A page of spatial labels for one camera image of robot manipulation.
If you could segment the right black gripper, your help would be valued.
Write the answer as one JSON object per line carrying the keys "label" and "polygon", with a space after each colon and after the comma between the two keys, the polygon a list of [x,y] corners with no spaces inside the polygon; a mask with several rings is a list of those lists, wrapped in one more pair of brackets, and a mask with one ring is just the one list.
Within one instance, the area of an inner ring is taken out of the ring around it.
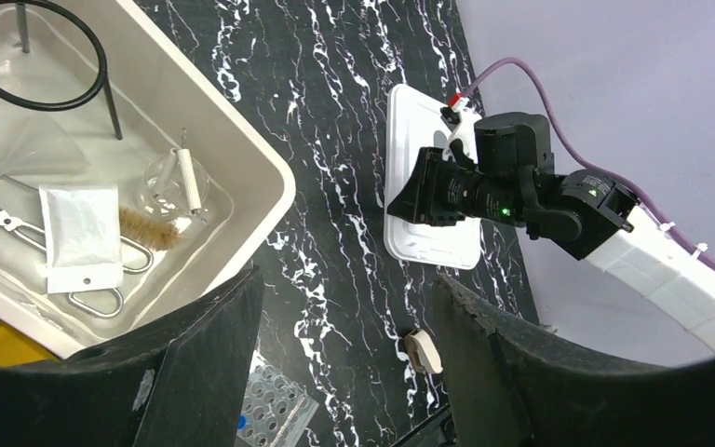
{"label": "right black gripper", "polygon": [[431,227],[466,218],[523,226],[519,171],[553,171],[549,120],[523,112],[486,116],[475,124],[475,137],[479,162],[472,169],[444,161],[443,149],[421,148],[388,214]]}

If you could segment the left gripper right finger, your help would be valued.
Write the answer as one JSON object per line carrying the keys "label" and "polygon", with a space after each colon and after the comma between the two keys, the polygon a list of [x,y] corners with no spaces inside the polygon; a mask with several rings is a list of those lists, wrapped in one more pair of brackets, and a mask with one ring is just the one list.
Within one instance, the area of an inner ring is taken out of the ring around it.
{"label": "left gripper right finger", "polygon": [[447,276],[433,306],[462,446],[715,446],[715,358],[663,367],[605,354]]}

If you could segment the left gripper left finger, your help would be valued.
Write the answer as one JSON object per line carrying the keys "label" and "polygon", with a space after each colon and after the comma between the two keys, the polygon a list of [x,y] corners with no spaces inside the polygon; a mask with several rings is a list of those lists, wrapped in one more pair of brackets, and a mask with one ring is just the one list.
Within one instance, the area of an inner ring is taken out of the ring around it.
{"label": "left gripper left finger", "polygon": [[258,268],[61,361],[0,368],[0,446],[231,446],[263,307]]}

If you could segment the white bin lid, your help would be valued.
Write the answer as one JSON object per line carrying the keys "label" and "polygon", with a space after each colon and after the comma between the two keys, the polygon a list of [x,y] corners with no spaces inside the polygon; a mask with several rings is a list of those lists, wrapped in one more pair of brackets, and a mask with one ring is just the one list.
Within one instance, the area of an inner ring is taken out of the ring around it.
{"label": "white bin lid", "polygon": [[405,84],[387,99],[384,246],[399,261],[461,270],[481,257],[481,223],[476,218],[432,226],[425,207],[424,149],[439,155],[451,131],[441,118],[444,104]]}

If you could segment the clear acrylic tube rack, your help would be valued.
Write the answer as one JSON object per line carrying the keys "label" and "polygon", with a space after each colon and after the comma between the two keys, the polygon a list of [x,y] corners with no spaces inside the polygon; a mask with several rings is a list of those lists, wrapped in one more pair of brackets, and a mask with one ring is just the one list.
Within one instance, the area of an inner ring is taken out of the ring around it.
{"label": "clear acrylic tube rack", "polygon": [[249,446],[295,446],[318,407],[303,385],[254,352],[236,435]]}

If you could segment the test tube brush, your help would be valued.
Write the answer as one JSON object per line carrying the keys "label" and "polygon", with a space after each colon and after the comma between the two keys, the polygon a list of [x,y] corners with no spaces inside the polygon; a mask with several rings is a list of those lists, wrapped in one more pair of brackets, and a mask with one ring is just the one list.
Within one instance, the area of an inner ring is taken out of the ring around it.
{"label": "test tube brush", "polygon": [[121,235],[154,251],[168,251],[184,241],[173,223],[160,222],[127,207],[118,211]]}

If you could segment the yellow test tube rack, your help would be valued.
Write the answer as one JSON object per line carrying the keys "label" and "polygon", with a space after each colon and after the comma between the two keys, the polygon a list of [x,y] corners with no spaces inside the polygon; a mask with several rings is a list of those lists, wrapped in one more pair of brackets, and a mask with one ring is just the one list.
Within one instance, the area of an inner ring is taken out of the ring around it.
{"label": "yellow test tube rack", "polygon": [[59,358],[24,333],[0,322],[0,368]]}

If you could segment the beige plastic bin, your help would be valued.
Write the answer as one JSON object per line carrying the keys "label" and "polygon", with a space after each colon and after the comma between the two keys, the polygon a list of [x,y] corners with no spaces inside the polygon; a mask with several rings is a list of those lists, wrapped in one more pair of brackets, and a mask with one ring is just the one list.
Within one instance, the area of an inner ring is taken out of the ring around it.
{"label": "beige plastic bin", "polygon": [[[131,1],[60,1],[20,13],[0,3],[0,88],[34,102],[88,91],[105,57],[110,84],[64,112],[0,98],[0,206],[42,222],[39,184],[114,184],[136,203],[150,163],[187,146],[209,175],[202,218],[170,221],[184,241],[125,274],[122,312],[95,318],[48,294],[45,256],[0,228],[0,319],[66,358],[184,306],[233,277],[290,207],[289,165]],[[101,44],[101,51],[94,48]]]}

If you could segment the white paper packet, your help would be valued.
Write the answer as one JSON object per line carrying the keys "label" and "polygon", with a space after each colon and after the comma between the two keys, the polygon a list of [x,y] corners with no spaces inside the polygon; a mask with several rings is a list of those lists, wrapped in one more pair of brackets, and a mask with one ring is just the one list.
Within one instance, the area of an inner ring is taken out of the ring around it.
{"label": "white paper packet", "polygon": [[109,185],[38,186],[47,291],[114,289],[124,280],[118,190]]}

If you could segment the clear plastic funnel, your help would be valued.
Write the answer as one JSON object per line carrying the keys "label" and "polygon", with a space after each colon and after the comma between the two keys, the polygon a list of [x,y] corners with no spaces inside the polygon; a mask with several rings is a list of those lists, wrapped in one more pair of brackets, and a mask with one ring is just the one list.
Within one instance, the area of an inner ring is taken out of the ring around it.
{"label": "clear plastic funnel", "polygon": [[198,215],[190,212],[178,164],[177,149],[170,149],[165,155],[159,156],[145,170],[136,198],[139,210],[163,222],[170,222],[182,216],[202,218],[205,214],[204,201],[209,192],[209,175],[194,158],[193,164],[202,200],[202,209]]}

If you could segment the white clay triangle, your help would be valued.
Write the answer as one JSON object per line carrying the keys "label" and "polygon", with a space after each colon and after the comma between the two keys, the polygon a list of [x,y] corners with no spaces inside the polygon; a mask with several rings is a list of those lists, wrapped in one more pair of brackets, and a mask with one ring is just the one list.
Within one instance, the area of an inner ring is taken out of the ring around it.
{"label": "white clay triangle", "polygon": [[184,192],[188,201],[190,212],[198,215],[202,209],[202,200],[196,180],[196,171],[190,149],[187,146],[187,129],[181,130],[180,147],[177,149],[177,159],[182,174]]}

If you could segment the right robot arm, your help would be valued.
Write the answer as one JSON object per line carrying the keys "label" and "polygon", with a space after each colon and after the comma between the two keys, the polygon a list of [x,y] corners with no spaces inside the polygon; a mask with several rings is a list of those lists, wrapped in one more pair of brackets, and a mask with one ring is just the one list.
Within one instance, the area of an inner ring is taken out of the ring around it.
{"label": "right robot arm", "polygon": [[[436,112],[389,113],[387,199],[395,198],[409,180],[424,143],[444,145],[445,129]],[[610,237],[588,255],[587,263],[628,285],[715,353],[715,272],[703,264],[700,250],[679,248],[642,208],[633,209],[631,222],[631,232]],[[451,228],[384,219],[385,246],[402,261],[472,269],[479,261],[479,235],[474,218]]]}

